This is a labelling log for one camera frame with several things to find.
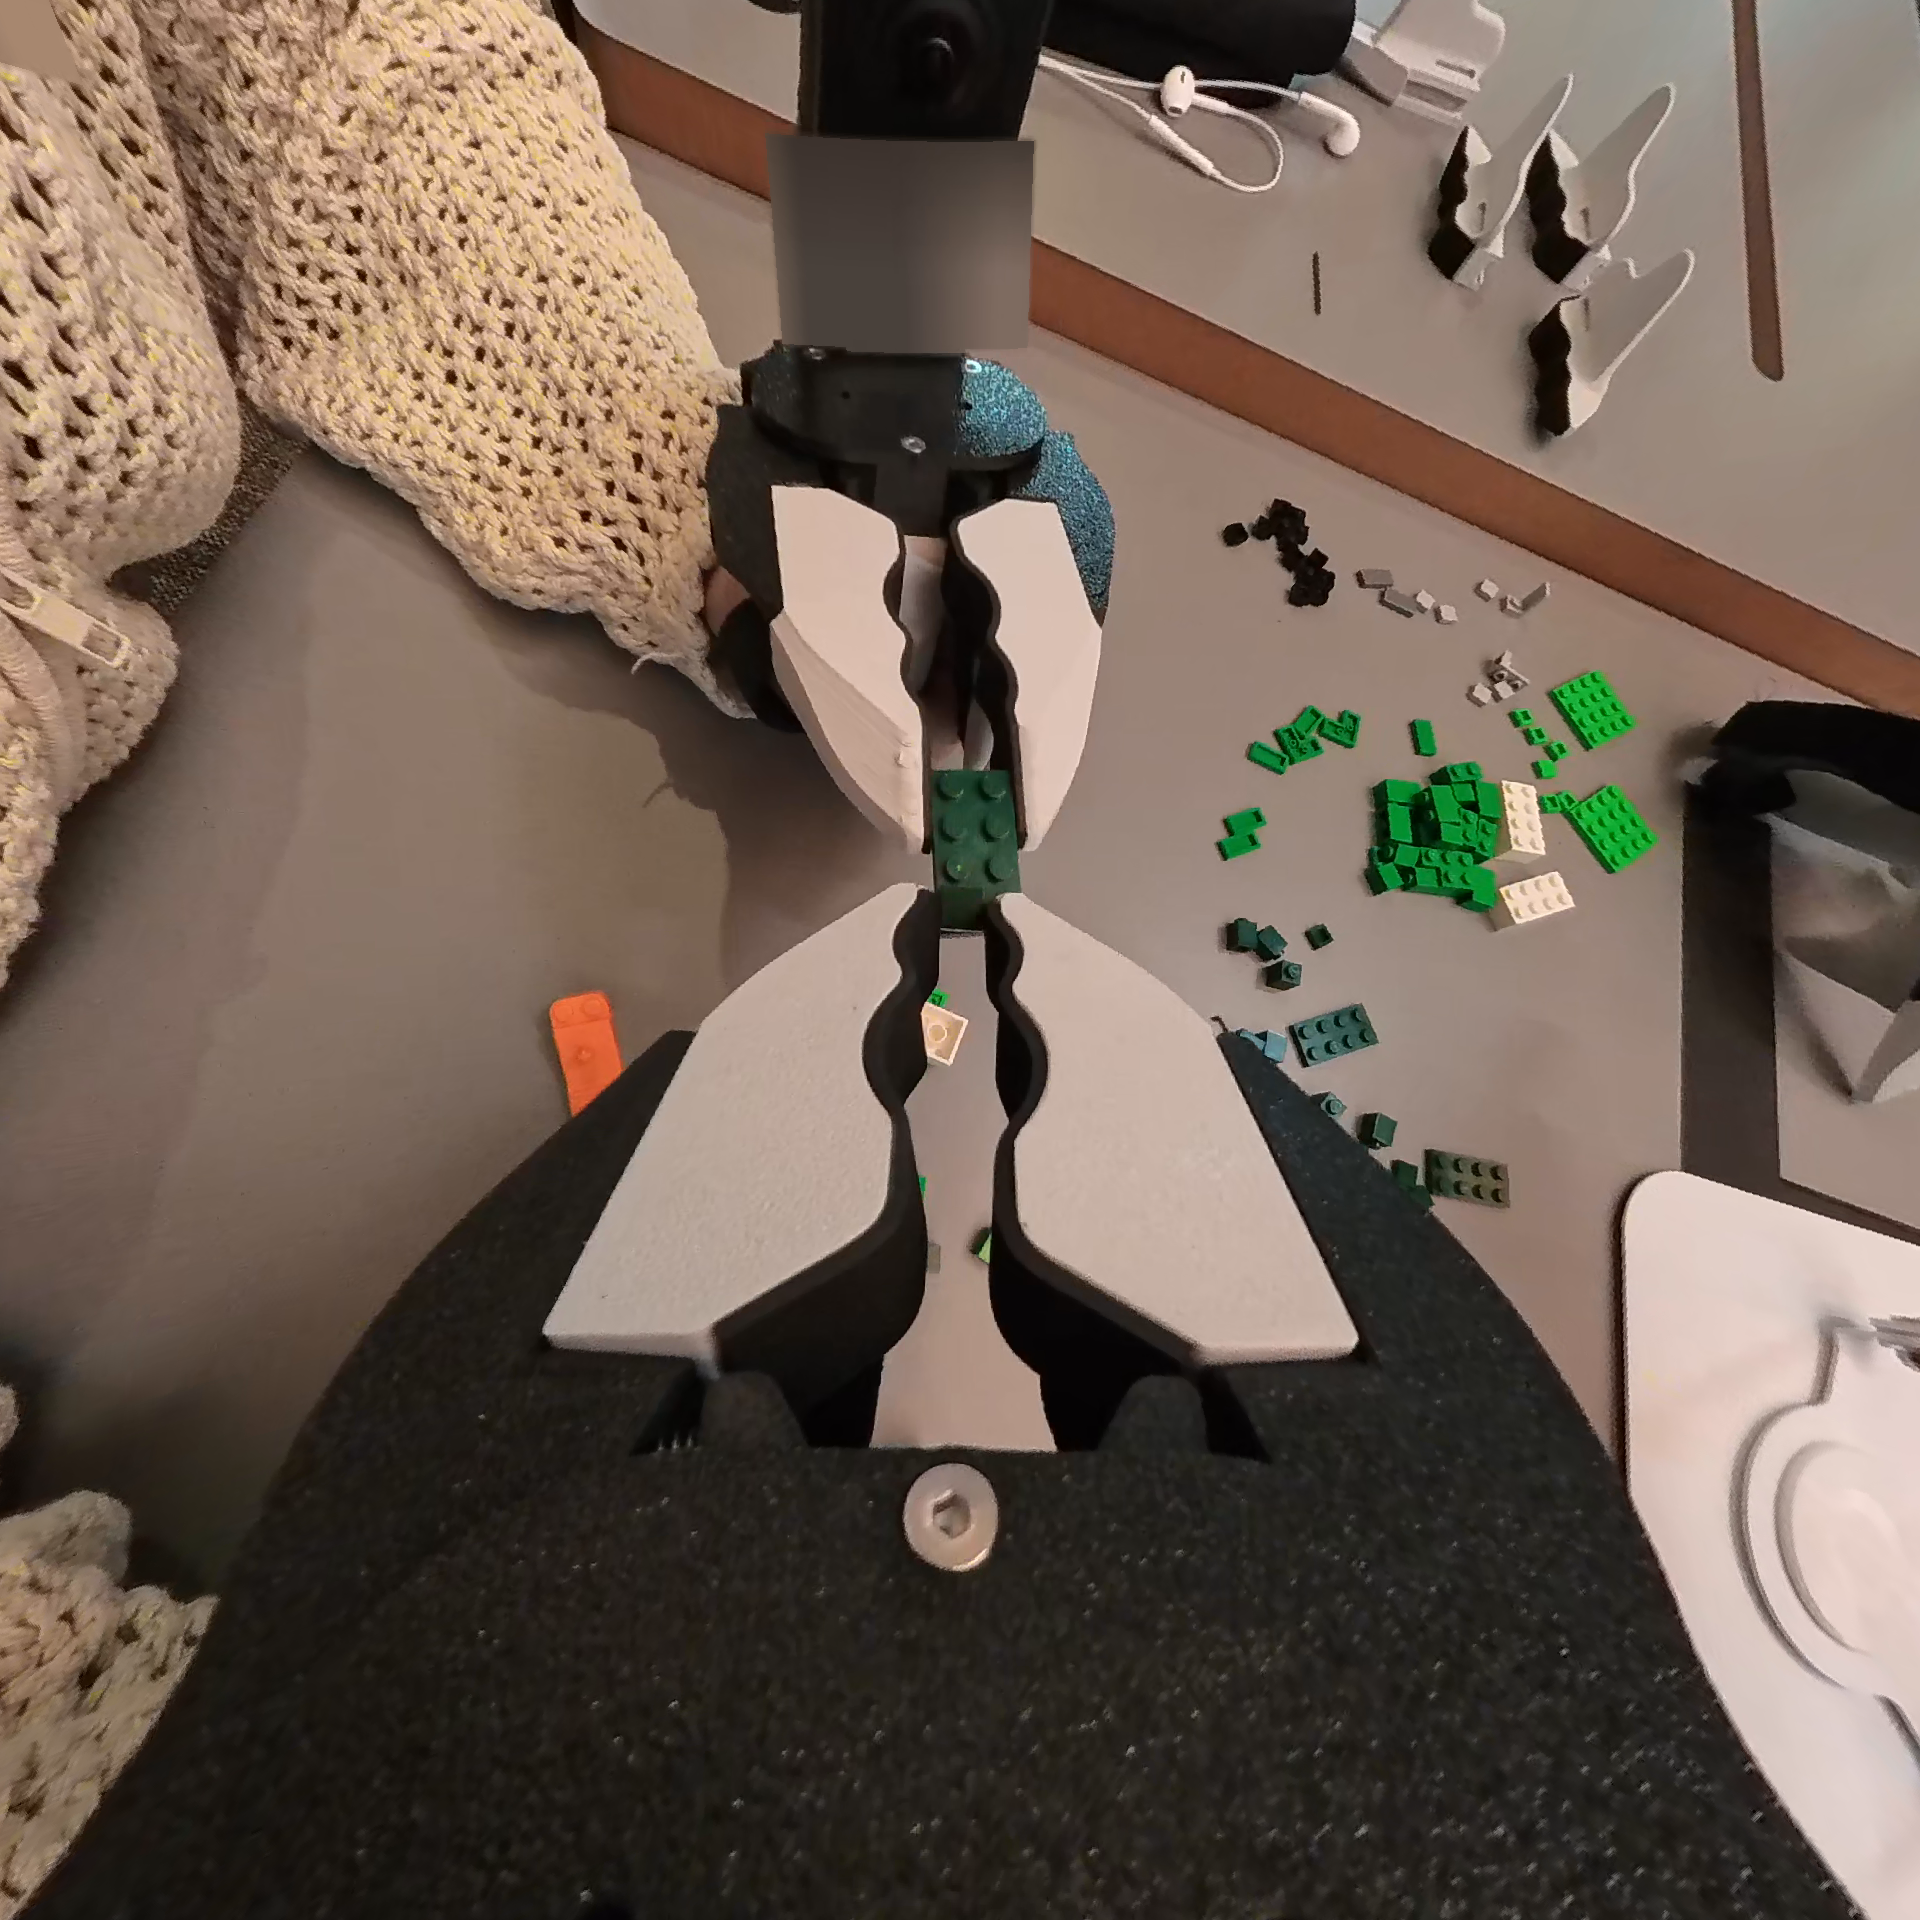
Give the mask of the small black lego pieces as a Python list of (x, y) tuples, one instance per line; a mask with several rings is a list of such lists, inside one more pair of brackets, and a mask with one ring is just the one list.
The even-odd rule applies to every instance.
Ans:
[(1326, 548), (1313, 541), (1306, 509), (1274, 495), (1252, 518), (1228, 521), (1218, 531), (1228, 548), (1268, 544), (1288, 573), (1288, 604), (1294, 608), (1324, 608), (1337, 582)]

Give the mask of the orange brick separator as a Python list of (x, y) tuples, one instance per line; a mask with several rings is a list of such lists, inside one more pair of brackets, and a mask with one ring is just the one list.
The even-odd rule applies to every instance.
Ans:
[(546, 1009), (568, 1112), (580, 1116), (624, 1071), (612, 1004), (605, 991), (574, 991)]

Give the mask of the white round-cornered base plate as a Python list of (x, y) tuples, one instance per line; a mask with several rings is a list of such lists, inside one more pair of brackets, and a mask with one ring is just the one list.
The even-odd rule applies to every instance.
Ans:
[(1681, 1169), (1622, 1213), (1627, 1489), (1718, 1702), (1916, 1916), (1916, 1245)]

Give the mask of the cream knit sweater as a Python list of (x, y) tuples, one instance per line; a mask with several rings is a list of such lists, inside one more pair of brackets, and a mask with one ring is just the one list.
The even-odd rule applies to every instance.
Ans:
[[(242, 454), (186, 189), (128, 4), (53, 4), (76, 65), (3, 77), (3, 971), (62, 821), (176, 680), (162, 614), (110, 587), (217, 521)], [(3, 1521), (3, 1912), (21, 1916), (200, 1651), (211, 1597), (128, 1572), (100, 1492)]]

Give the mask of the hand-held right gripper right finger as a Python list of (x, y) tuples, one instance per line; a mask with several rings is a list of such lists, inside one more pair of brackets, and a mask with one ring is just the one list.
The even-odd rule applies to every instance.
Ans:
[(1214, 1027), (1002, 895), (986, 919), (1003, 1132), (994, 1320), (1035, 1376), (1347, 1359), (1360, 1333)]

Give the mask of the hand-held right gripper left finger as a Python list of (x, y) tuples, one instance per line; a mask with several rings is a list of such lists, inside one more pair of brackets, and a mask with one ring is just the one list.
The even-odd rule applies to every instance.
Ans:
[(544, 1320), (560, 1351), (850, 1387), (925, 1289), (908, 1099), (925, 1073), (925, 892), (883, 889), (691, 1037)]

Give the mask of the pile of bright green lego pieces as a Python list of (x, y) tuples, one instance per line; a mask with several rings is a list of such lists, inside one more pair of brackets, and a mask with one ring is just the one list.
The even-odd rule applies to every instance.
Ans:
[(1505, 879), (1505, 865), (1534, 865), (1548, 855), (1545, 822), (1566, 821), (1604, 873), (1618, 876), (1654, 849), (1660, 835), (1618, 784), (1587, 796), (1558, 784), (1573, 745), (1584, 751), (1633, 734), (1636, 716), (1600, 669), (1548, 687), (1557, 727), (1523, 705), (1506, 723), (1531, 749), (1531, 780), (1496, 780), (1475, 758), (1440, 760), (1432, 720), (1408, 723), (1420, 776), (1373, 787), (1371, 838), (1363, 876), (1373, 895), (1424, 895), (1453, 902), (1490, 923), (1517, 928), (1570, 910), (1557, 871)]

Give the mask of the scattered dark green lego pieces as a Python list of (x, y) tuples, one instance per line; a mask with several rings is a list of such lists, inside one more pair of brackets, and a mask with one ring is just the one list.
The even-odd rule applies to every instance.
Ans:
[[(1254, 961), (1258, 982), (1270, 991), (1290, 991), (1306, 982), (1306, 964), (1292, 955), (1290, 940), (1258, 919), (1228, 919), (1220, 949)], [(1214, 1027), (1277, 1069), (1324, 1069), (1379, 1044), (1379, 1030), (1364, 1006), (1348, 1001), (1326, 1015), (1306, 1015), (1282, 1027), (1229, 1024), (1220, 1015)], [(1395, 1187), (1422, 1206), (1434, 1200), (1475, 1205), (1482, 1208), (1512, 1206), (1512, 1174), (1499, 1159), (1464, 1153), (1440, 1144), (1424, 1144), (1410, 1156), (1410, 1140), (1401, 1121), (1388, 1111), (1356, 1111), (1337, 1093), (1313, 1093), (1313, 1103), (1331, 1119), (1348, 1119), (1363, 1150), (1379, 1156)]]

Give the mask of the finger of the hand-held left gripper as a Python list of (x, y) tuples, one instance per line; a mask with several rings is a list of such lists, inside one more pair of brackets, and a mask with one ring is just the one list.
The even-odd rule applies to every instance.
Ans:
[(1102, 629), (1056, 505), (1009, 495), (958, 521), (958, 579), (984, 589), (977, 708), (1041, 848), (1089, 742)]
[(945, 657), (949, 541), (902, 534), (827, 487), (776, 487), (773, 525), (776, 684), (849, 800), (922, 855), (929, 776), (963, 758)]

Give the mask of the dark green lego brick stack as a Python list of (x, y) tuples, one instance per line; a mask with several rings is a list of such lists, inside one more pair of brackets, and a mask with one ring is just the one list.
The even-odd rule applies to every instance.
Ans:
[(929, 856), (949, 928), (1021, 892), (1014, 781), (1002, 771), (942, 771), (929, 784)]

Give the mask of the white earphones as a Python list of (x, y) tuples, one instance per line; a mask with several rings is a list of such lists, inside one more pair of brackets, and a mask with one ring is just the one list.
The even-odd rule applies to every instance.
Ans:
[[(1360, 120), (1347, 108), (1321, 93), (1259, 80), (1201, 80), (1186, 63), (1176, 63), (1155, 80), (1126, 80), (1092, 65), (1056, 54), (1041, 54), (1041, 72), (1067, 83), (1131, 116), (1140, 131), (1171, 157), (1182, 159), (1196, 173), (1237, 193), (1254, 197), (1268, 192), (1285, 173), (1285, 140), (1261, 115), (1267, 108), (1292, 108), (1318, 125), (1326, 155), (1347, 159), (1360, 145)], [(1268, 177), (1259, 182), (1235, 180), (1188, 137), (1178, 124), (1201, 116), (1235, 120), (1261, 137), (1268, 151)]]

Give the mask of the person's left forearm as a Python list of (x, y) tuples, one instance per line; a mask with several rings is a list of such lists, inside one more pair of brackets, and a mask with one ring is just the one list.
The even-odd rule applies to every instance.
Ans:
[(497, 599), (724, 713), (707, 467), (738, 376), (538, 4), (133, 4), (242, 393)]

